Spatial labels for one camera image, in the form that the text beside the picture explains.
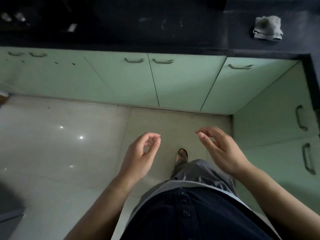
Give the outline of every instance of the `black patterned sandal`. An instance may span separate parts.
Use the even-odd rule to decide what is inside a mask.
[[[178,150],[177,155],[179,155],[180,157],[182,157],[183,160],[188,161],[188,153],[187,153],[187,151],[186,151],[185,149],[180,148],[180,149]]]

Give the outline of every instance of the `metal handle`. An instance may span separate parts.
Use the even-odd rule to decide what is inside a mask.
[[[302,146],[302,156],[303,156],[303,162],[304,162],[304,166],[306,168],[306,170],[311,173],[312,175],[316,175],[316,172],[313,168],[313,163],[312,163],[312,160],[310,158],[310,166],[308,166],[308,163],[307,163],[307,157],[306,157],[306,149],[309,149],[310,148],[310,143],[306,143]]]
[[[237,69],[237,70],[249,70],[253,67],[253,65],[246,65],[244,67],[235,67],[232,64],[229,64],[228,66],[232,69]]]
[[[42,53],[42,55],[40,55],[40,56],[37,56],[37,55],[35,55],[34,53],[31,53],[31,52],[29,52],[29,54],[32,57],[46,57],[47,56],[47,54],[45,54],[45,53]]]
[[[127,58],[124,59],[126,62],[129,62],[129,63],[141,63],[144,61],[144,58],[140,59],[140,60],[137,60],[137,61],[130,61],[128,60]]]
[[[152,60],[157,64],[171,64],[174,62],[174,60],[168,60],[168,61],[164,61],[164,62],[156,61],[155,59],[152,59]]]
[[[19,53],[14,54],[14,53],[11,53],[10,51],[8,51],[8,54],[9,54],[10,56],[23,56],[23,55],[24,55],[24,53],[22,53],[22,52],[19,52]]]
[[[299,115],[299,109],[302,109],[302,105],[299,105],[296,107],[295,109],[295,113],[296,113],[296,120],[297,120],[297,124],[299,126],[300,129],[302,129],[303,131],[307,131],[308,128],[304,125],[301,124],[301,121],[300,121],[300,115]]]

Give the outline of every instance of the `person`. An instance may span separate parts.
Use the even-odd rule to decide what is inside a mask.
[[[232,137],[216,127],[196,133],[215,164],[250,191],[282,239],[320,239],[320,216],[252,165]],[[160,143],[159,134],[145,133],[129,146],[118,175],[65,240],[111,239],[128,195],[149,171]],[[187,159],[186,150],[179,150],[170,180],[143,195],[121,239],[279,239],[237,197],[230,179],[203,160]]]

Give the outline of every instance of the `folded cloth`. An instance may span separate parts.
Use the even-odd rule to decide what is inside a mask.
[[[280,41],[283,35],[280,27],[281,18],[278,16],[256,17],[256,24],[253,30],[254,38]]]

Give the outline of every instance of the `hand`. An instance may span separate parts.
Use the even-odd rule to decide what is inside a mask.
[[[139,136],[129,146],[118,175],[125,177],[133,184],[146,176],[159,149],[160,142],[160,135],[156,133],[144,133]],[[144,153],[145,147],[150,147],[146,153]]]
[[[233,138],[221,129],[205,127],[198,129],[196,133],[212,160],[223,172],[237,177],[239,173],[253,166]]]

